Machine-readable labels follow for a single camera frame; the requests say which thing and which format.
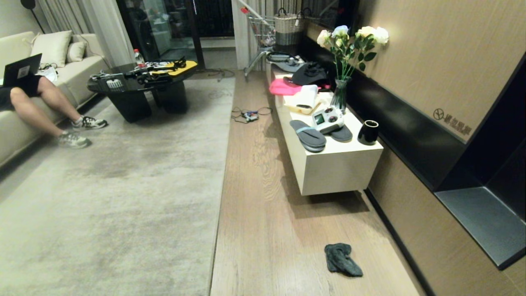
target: pink cloth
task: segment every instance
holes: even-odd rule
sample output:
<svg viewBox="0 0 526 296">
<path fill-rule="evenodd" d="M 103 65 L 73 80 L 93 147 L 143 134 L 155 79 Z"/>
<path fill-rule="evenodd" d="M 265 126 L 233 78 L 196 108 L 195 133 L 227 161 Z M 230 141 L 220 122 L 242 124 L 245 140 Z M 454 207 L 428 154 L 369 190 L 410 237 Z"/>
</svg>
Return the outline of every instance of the pink cloth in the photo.
<svg viewBox="0 0 526 296">
<path fill-rule="evenodd" d="M 324 88 L 330 88 L 330 85 L 324 85 Z M 278 78 L 272 81 L 268 90 L 273 95 L 295 95 L 301 91 L 301 85 Z"/>
</svg>

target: gray mat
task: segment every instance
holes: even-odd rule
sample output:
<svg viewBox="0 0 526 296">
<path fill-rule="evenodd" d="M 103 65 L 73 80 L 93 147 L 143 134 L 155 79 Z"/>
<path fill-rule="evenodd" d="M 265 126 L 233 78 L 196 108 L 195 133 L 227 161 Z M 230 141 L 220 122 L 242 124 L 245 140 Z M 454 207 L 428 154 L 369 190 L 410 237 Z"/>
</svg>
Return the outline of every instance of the gray mat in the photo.
<svg viewBox="0 0 526 296">
<path fill-rule="evenodd" d="M 105 99 L 92 146 L 0 183 L 0 295 L 208 294 L 235 81 L 185 84 L 187 114 L 129 124 Z"/>
</svg>

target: sneaker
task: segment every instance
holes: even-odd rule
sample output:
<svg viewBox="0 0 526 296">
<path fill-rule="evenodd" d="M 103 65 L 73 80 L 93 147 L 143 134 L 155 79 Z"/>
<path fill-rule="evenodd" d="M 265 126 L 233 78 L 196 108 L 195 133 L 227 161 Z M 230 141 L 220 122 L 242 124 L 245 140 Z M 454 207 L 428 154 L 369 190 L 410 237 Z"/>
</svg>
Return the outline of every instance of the sneaker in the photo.
<svg viewBox="0 0 526 296">
<path fill-rule="evenodd" d="M 102 129 L 108 122 L 102 119 L 95 119 L 89 116 L 82 116 L 81 122 L 75 124 L 72 122 L 73 130 L 75 131 L 85 131 L 85 130 L 97 130 Z"/>
<path fill-rule="evenodd" d="M 58 145 L 73 149 L 81 149 L 90 144 L 90 141 L 78 135 L 75 132 L 67 132 L 58 136 Z"/>
</svg>

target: black shorts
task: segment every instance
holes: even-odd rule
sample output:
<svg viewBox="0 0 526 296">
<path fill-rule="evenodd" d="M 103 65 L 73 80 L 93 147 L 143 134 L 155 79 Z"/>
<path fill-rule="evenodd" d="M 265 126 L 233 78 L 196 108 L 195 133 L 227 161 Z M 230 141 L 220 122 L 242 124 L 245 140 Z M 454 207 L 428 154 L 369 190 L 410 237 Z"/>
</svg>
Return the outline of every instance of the black shorts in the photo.
<svg viewBox="0 0 526 296">
<path fill-rule="evenodd" d="M 38 81 L 41 77 L 43 76 L 30 75 L 19 79 L 16 85 L 0 86 L 0 111 L 15 109 L 11 104 L 11 89 L 14 87 L 20 87 L 28 97 L 38 96 Z"/>
</svg>

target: glass door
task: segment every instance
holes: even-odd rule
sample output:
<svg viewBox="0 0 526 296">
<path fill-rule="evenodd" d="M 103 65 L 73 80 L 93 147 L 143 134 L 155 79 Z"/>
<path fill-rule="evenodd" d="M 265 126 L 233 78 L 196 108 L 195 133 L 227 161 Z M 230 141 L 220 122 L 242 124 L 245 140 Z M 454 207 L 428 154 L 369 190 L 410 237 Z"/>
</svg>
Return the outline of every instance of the glass door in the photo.
<svg viewBox="0 0 526 296">
<path fill-rule="evenodd" d="M 116 0 L 134 48 L 146 61 L 196 61 L 205 68 L 192 0 Z"/>
</svg>

